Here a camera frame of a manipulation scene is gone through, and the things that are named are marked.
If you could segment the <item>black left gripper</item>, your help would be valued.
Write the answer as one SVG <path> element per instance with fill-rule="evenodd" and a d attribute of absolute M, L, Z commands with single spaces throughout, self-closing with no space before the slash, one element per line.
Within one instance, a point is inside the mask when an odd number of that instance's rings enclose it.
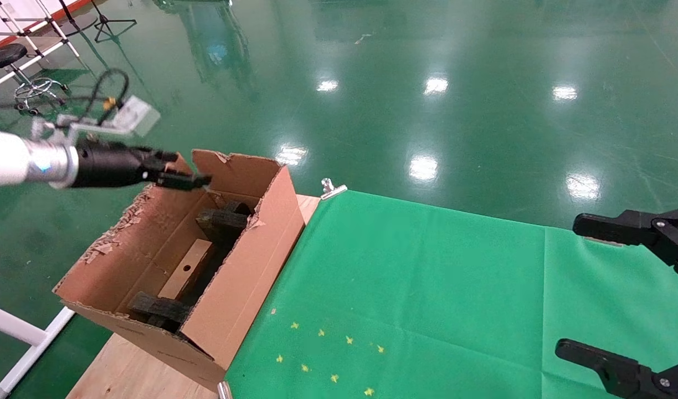
<path fill-rule="evenodd" d="M 113 141 L 82 141 L 76 144 L 78 169 L 73 188 L 116 188 L 152 182 L 162 188 L 192 191 L 212 182 L 210 175 L 148 168 L 166 168 L 179 158 L 177 152 L 132 147 Z"/>

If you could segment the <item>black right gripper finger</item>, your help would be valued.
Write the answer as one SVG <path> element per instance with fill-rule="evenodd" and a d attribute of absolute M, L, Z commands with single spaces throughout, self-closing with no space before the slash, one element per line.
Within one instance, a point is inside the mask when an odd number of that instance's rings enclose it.
<path fill-rule="evenodd" d="M 625 210 L 613 218 L 579 214 L 572 230 L 602 242 L 643 245 L 678 274 L 678 209 L 663 214 Z"/>
<path fill-rule="evenodd" d="M 678 398 L 678 364 L 656 373 L 635 359 L 560 339 L 555 355 L 594 371 L 607 393 L 620 398 Z"/>

